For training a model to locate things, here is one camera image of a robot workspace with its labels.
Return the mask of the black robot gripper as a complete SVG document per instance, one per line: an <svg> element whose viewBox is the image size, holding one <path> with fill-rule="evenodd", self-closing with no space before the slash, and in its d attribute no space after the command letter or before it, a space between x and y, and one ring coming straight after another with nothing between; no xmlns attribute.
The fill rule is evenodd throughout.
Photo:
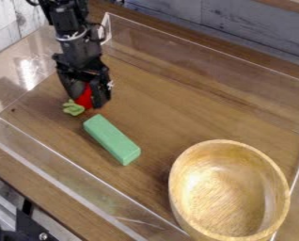
<svg viewBox="0 0 299 241"><path fill-rule="evenodd" d="M101 61L101 44L96 27L81 27L72 34L56 34L61 53L53 54L60 83L72 99L90 87L93 108L101 108L112 97L109 68Z"/></svg>

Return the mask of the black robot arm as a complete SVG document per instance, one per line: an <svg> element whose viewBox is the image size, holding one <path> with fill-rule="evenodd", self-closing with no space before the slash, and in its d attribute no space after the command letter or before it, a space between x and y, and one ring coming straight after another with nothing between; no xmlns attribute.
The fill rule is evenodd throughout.
<svg viewBox="0 0 299 241"><path fill-rule="evenodd" d="M109 68L101 62L97 34L101 24L89 22L88 0L37 0L61 52L53 54L60 83L76 104L101 108L111 100Z"/></svg>

